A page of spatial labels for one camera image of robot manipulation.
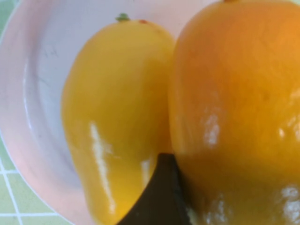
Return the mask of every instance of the fruit skin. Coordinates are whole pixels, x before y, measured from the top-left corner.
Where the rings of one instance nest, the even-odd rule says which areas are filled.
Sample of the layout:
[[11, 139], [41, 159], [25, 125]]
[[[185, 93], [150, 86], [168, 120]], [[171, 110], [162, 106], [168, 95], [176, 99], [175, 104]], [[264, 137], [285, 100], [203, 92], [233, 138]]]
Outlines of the fruit skin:
[[200, 224], [300, 218], [299, 21], [290, 2], [215, 3], [179, 37], [171, 138]]
[[148, 21], [115, 23], [88, 41], [66, 81], [65, 136], [98, 224], [125, 216], [158, 153], [171, 150], [167, 83], [174, 45]]

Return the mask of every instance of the dark spot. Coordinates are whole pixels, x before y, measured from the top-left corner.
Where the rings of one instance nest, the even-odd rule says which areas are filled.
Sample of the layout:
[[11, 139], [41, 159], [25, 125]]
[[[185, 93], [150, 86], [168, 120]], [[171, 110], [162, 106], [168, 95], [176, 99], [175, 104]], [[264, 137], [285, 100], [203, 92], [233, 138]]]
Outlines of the dark spot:
[[196, 48], [190, 49], [190, 55], [191, 55], [191, 58], [196, 59], [197, 56], [198, 56], [198, 51], [197, 51], [197, 49], [196, 49]]
[[143, 24], [147, 24], [148, 21], [147, 20], [139, 20], [140, 23], [143, 23]]
[[270, 100], [270, 95], [268, 93], [264, 93], [262, 97], [265, 102], [268, 102]]
[[156, 29], [155, 31], [156, 31], [156, 33], [158, 33], [158, 34], [162, 34], [162, 31], [159, 30], [159, 29]]

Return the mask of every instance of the white plate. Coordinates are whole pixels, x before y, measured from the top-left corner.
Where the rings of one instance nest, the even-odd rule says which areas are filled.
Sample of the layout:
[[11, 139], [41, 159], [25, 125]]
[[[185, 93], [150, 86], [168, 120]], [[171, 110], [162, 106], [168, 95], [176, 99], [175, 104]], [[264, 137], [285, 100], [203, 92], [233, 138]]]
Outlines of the white plate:
[[21, 175], [76, 225], [93, 224], [60, 121], [60, 95], [84, 43], [121, 12], [177, 36], [212, 0], [23, 0], [0, 46], [0, 129]]

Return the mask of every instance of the white grout line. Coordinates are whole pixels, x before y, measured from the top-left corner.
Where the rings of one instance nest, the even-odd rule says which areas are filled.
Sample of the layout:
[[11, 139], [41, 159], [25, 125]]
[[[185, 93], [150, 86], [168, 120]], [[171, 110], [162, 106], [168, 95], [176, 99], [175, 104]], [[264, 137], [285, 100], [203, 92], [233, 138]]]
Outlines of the white grout line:
[[19, 0], [13, 0], [14, 6], [16, 7], [19, 3]]
[[2, 174], [2, 175], [4, 175], [4, 174], [19, 174], [19, 172], [17, 170], [4, 170], [4, 171], [0, 170], [0, 174]]
[[55, 212], [45, 212], [45, 213], [0, 213], [0, 217], [59, 217], [60, 215]]
[[[0, 170], [1, 171], [5, 171], [5, 168], [4, 168], [4, 165], [2, 163], [2, 160], [0, 158]], [[11, 189], [11, 186], [10, 186], [10, 183], [9, 183], [9, 180], [8, 180], [8, 176], [6, 173], [3, 174], [3, 177], [4, 177], [4, 181], [6, 183], [6, 187], [8, 189], [8, 192], [9, 192], [9, 195], [11, 197], [11, 200], [13, 202], [13, 205], [14, 205], [14, 208], [15, 208], [15, 212], [16, 212], [16, 217], [18, 218], [18, 221], [19, 221], [19, 224], [20, 225], [23, 225], [23, 222], [21, 220], [21, 217], [20, 217], [20, 213], [19, 213], [19, 209], [18, 209], [18, 206], [17, 206], [17, 203], [15, 201], [15, 197], [14, 197], [14, 194], [13, 194], [13, 190]]]

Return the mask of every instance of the mango stem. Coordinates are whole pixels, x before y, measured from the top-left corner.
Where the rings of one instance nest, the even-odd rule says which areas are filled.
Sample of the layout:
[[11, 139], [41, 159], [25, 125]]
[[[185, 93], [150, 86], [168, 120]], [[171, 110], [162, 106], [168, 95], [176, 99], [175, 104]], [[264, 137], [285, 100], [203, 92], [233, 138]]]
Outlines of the mango stem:
[[130, 18], [128, 17], [128, 15], [126, 13], [121, 13], [117, 18], [117, 21], [119, 22], [123, 22], [123, 21], [129, 21]]

